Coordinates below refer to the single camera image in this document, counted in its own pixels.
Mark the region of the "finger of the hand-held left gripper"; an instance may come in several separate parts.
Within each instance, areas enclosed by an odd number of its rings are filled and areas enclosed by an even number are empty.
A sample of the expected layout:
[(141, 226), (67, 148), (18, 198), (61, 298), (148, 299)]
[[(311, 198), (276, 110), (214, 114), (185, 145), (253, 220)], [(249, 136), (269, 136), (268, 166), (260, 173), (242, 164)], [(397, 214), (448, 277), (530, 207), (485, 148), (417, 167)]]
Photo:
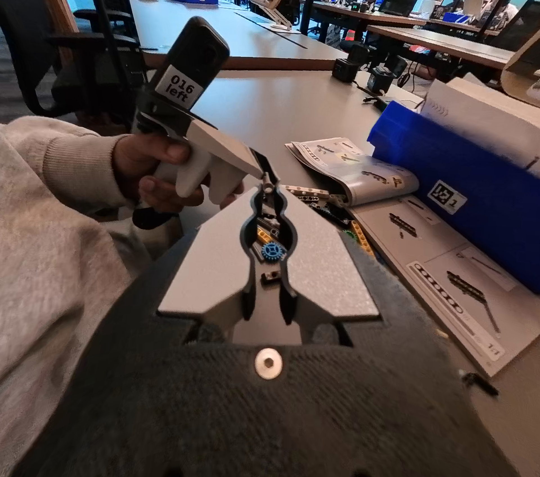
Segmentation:
[(193, 150), (203, 150), (257, 179), (262, 179), (264, 175), (250, 147), (203, 121), (191, 121), (187, 141)]
[(269, 172), (270, 176), (273, 178), (274, 185), (275, 185), (275, 190), (276, 190), (277, 186), (280, 183), (280, 178), (274, 172), (274, 168), (273, 168), (272, 164), (270, 163), (270, 161), (267, 159), (266, 156), (264, 156), (263, 154), (257, 152), (256, 150), (252, 149), (252, 153), (253, 153), (255, 159), (257, 160), (257, 163), (260, 166), (260, 169), (262, 171), (262, 177), (263, 177), (265, 172)]

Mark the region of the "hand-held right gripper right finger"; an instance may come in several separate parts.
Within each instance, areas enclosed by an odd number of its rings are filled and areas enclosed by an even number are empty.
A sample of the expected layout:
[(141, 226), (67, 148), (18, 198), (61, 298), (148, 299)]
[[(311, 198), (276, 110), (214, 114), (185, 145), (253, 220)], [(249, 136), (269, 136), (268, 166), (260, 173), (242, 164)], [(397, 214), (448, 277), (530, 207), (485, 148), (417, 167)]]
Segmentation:
[(286, 324), (372, 320), (379, 310), (356, 266), (355, 242), (285, 188), (275, 189), (287, 254), (280, 262), (280, 310)]

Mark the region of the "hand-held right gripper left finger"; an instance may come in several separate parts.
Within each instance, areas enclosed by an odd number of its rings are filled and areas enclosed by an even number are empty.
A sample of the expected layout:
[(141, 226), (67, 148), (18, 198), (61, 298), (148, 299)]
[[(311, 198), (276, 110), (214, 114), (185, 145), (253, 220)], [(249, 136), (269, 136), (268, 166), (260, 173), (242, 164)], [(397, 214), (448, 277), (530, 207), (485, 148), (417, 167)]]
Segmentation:
[(256, 186), (202, 224), (158, 312), (200, 322), (249, 320), (257, 283), (251, 246), (262, 187)]

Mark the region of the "person's left forearm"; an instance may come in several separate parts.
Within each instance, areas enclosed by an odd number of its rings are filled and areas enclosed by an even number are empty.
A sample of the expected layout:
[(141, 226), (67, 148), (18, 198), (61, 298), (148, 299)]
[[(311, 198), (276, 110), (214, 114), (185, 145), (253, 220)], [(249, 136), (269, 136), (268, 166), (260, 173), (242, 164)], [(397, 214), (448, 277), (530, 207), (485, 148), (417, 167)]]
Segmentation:
[(131, 281), (89, 213), (127, 206), (112, 169), (127, 135), (21, 117), (1, 125), (1, 425), (55, 408), (96, 326)]

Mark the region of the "light grey long lego beam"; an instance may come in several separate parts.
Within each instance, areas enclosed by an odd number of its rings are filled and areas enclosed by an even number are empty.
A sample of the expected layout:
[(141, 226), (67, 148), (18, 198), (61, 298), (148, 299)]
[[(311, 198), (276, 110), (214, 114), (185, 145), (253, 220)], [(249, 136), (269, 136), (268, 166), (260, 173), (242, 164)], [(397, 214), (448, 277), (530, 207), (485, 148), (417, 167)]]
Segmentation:
[(330, 193), (326, 190), (303, 188), (301, 186), (283, 185), (287, 192), (293, 196), (300, 198), (304, 202), (319, 202), (330, 199)]

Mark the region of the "large blue lego gear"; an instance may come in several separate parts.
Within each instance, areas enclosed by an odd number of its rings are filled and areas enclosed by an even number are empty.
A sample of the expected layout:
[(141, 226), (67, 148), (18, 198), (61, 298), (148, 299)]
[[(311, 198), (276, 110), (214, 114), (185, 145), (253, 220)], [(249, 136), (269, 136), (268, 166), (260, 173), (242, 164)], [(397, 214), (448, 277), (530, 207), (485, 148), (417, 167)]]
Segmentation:
[(268, 263), (277, 263), (285, 255), (286, 250), (277, 242), (271, 241), (261, 246), (261, 255)]

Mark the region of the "black LEGO beams at left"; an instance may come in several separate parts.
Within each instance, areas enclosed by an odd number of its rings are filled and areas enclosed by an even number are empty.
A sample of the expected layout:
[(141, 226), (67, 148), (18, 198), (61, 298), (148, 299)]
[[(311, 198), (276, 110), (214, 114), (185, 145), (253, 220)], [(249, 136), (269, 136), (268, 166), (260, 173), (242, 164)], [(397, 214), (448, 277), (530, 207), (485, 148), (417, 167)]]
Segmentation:
[(343, 230), (350, 229), (351, 218), (346, 209), (333, 203), (322, 201), (311, 202), (309, 207), (337, 227)]

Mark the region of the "person's left hand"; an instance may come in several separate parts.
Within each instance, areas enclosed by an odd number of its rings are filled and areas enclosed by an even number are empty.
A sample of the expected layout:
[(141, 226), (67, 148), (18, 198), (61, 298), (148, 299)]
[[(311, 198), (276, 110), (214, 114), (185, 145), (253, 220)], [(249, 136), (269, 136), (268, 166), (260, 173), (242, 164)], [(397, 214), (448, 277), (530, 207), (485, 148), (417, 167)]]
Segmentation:
[(160, 163), (181, 165), (189, 160), (190, 147), (160, 134), (128, 135), (112, 154), (112, 168), (120, 192), (127, 199), (141, 200), (156, 211), (179, 213), (204, 201), (201, 186), (187, 198), (177, 195), (175, 185), (154, 176)]

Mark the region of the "black office chair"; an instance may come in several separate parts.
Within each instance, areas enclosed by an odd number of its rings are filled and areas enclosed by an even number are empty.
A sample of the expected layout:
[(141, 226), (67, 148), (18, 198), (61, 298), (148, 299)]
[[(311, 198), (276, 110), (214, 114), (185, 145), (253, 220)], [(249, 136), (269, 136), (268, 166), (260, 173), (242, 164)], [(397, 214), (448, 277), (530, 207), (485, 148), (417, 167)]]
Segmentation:
[(12, 57), (23, 100), (33, 113), (46, 117), (105, 113), (115, 123), (131, 123), (134, 98), (146, 82), (146, 67), (133, 16), (111, 9), (106, 14), (127, 87), (98, 27), (98, 13), (79, 9), (75, 18), (89, 21), (90, 32), (61, 34), (46, 25), (44, 34), (19, 47), (26, 54)]

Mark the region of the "open instruction booklet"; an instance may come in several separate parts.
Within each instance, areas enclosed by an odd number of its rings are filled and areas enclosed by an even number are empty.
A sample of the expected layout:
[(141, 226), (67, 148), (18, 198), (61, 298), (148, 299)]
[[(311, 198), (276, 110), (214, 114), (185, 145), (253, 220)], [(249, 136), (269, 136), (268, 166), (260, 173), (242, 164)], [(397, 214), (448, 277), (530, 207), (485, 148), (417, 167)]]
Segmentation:
[(414, 195), (419, 181), (409, 170), (343, 137), (285, 146), (341, 186), (354, 220), (488, 377), (536, 339), (532, 294)]

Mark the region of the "blue bin with marker tag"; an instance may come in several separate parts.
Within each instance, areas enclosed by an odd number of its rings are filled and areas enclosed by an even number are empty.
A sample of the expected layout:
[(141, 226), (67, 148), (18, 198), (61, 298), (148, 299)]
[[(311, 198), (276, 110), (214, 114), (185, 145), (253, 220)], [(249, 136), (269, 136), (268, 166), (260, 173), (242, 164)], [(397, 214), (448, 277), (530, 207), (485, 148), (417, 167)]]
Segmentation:
[(539, 178), (395, 101), (368, 142), (375, 158), (418, 178), (430, 209), (539, 294)]

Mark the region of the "black laptop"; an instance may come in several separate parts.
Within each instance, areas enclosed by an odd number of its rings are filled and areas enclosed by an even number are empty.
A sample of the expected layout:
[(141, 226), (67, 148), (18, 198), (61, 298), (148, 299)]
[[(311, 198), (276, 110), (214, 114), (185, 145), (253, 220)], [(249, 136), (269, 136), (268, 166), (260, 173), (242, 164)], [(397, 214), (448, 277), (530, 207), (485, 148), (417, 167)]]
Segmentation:
[(408, 17), (418, 0), (383, 0), (379, 12), (383, 14)]

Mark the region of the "white paper stack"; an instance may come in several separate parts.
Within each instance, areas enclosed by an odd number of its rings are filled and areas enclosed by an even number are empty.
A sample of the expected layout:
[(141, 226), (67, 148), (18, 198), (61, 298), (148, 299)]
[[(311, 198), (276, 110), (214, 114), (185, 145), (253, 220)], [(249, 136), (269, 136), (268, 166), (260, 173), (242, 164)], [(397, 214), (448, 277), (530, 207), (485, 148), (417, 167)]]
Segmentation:
[(435, 80), (420, 114), (539, 177), (539, 109), (474, 76)]

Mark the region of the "pale wooden stand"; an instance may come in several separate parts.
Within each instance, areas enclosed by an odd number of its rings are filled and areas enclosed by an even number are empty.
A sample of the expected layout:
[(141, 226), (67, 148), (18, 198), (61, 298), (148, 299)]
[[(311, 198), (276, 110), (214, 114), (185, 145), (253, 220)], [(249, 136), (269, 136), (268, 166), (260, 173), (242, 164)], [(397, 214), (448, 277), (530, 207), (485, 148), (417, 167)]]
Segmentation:
[(505, 65), (501, 86), (508, 96), (539, 108), (539, 31)]

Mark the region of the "black monitor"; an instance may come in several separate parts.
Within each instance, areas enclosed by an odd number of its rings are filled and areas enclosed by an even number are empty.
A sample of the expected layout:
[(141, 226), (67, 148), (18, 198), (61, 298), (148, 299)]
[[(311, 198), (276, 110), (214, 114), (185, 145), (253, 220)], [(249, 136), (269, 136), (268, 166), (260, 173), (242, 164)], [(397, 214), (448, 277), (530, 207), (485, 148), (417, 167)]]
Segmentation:
[(527, 0), (518, 14), (496, 36), (497, 47), (511, 52), (519, 50), (539, 31), (539, 1)]

